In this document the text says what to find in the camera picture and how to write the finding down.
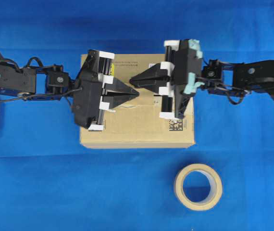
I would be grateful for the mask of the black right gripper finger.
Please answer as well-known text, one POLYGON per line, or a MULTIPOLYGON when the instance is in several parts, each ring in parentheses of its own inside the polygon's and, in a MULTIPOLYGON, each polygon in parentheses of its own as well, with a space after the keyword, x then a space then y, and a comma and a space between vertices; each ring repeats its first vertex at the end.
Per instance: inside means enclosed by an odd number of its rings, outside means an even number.
POLYGON ((130 83, 140 83, 141 81, 162 81, 168 82, 173 72, 173 64, 171 62, 160 62, 142 73, 130 78, 130 83))
POLYGON ((174 86, 168 78, 132 79, 135 88, 145 88, 156 94, 173 94, 174 86))

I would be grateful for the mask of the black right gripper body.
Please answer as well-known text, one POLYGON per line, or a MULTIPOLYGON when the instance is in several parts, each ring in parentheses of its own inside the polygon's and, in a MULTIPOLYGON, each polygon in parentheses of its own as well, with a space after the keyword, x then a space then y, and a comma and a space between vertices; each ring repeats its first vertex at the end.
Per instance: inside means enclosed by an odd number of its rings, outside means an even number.
POLYGON ((167 71, 169 79, 165 86, 159 87, 160 118, 183 119, 190 99, 203 85, 197 80, 201 77, 203 52, 196 39, 166 40, 164 47, 165 61, 160 63, 160 69, 167 71))

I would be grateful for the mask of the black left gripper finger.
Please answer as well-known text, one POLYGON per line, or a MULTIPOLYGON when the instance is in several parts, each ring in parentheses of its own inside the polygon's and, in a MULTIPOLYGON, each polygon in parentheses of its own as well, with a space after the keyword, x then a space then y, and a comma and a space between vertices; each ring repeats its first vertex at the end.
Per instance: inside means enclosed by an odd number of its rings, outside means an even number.
POLYGON ((131 93, 108 92, 101 96, 100 110, 111 111, 113 108, 139 96, 131 93))
POLYGON ((104 89, 117 92, 117 93, 124 93, 124 94, 139 94, 138 91, 133 89, 132 87, 126 85, 119 79, 115 78, 114 76, 105 76, 103 80, 104 89))

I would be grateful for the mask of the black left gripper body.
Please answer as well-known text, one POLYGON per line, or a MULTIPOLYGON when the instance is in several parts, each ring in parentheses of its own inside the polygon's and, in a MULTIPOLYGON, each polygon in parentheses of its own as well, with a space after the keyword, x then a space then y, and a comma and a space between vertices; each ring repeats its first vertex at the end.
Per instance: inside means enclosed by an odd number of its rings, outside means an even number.
POLYGON ((115 54, 106 51, 89 50, 75 79, 73 92, 74 120, 77 125, 89 131, 102 131, 103 111, 100 109, 105 83, 112 83, 111 64, 115 54))

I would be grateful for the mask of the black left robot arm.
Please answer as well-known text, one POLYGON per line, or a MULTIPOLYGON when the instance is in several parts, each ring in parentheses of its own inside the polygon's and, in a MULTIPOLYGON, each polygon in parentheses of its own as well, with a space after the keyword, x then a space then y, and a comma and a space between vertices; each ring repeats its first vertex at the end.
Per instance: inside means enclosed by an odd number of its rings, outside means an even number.
POLYGON ((4 58, 0 53, 0 95, 12 101, 52 101, 71 97, 74 121, 90 131, 102 131, 103 116, 117 106, 133 100, 139 93, 111 75, 114 53, 88 50, 75 79, 62 65, 44 66, 31 57, 25 66, 4 58))

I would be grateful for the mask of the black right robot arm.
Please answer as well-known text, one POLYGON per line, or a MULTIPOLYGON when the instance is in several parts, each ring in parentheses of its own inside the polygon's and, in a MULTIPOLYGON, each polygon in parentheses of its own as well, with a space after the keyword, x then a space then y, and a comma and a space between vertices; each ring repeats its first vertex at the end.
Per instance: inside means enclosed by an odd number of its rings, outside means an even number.
POLYGON ((165 60, 130 78, 135 88, 162 96, 160 117, 180 120, 198 89, 226 96, 240 104, 251 92, 267 93, 274 100, 274 60, 227 63, 209 60, 205 66, 199 40, 164 41, 165 60))

